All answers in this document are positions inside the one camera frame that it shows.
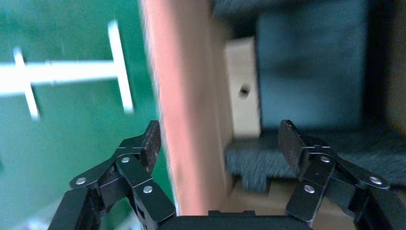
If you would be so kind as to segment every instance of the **dark gray foam pad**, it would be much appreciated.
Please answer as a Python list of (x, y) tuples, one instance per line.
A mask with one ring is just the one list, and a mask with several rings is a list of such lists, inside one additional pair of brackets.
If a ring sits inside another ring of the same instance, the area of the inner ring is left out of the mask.
[[(374, 172), (392, 185), (406, 185), (406, 138), (383, 124), (370, 122), (361, 131), (302, 131), (324, 139), (342, 158)], [(271, 178), (296, 178), (278, 148), (278, 132), (259, 139), (234, 140), (226, 148), (226, 170), (242, 177), (245, 189), (267, 192)]]
[(216, 17), (241, 17), (272, 10), (285, 3), (298, 3), (297, 0), (213, 0), (213, 15)]

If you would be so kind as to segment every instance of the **wooden board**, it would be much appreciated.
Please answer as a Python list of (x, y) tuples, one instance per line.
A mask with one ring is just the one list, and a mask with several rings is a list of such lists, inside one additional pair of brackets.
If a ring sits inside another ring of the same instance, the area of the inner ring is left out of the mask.
[(234, 137), (257, 138), (261, 129), (255, 39), (249, 37), (227, 42), (224, 55)]
[(232, 122), (223, 60), (231, 27), (211, 18), (208, 0), (142, 5), (177, 211), (207, 215), (231, 190), (224, 164)]
[(397, 131), (406, 135), (406, 2), (400, 1), (395, 13), (392, 34), (391, 72), (387, 87), (386, 116), (388, 122)]

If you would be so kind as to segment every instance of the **wooden block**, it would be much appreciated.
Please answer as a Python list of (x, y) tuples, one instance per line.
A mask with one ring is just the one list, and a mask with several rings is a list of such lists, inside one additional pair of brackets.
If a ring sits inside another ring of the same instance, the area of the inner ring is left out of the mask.
[(257, 138), (261, 129), (255, 39), (250, 37), (229, 41), (224, 54), (234, 137)]

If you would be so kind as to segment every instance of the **blue fabric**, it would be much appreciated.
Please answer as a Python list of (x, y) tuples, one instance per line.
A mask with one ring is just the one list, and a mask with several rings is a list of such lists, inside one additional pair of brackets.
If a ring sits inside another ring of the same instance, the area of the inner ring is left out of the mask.
[(360, 125), (367, 1), (300, 4), (262, 14), (257, 52), (262, 128)]

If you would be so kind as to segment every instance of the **gray foam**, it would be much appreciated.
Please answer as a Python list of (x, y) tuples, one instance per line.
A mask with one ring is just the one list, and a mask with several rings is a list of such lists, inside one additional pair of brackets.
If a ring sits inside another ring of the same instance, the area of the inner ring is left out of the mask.
[[(340, 157), (392, 185), (406, 185), (406, 139), (387, 126), (370, 122), (361, 131), (302, 133), (324, 139)], [(244, 188), (253, 192), (267, 192), (271, 178), (296, 178), (278, 149), (277, 131), (234, 140), (226, 148), (226, 170), (241, 176)]]

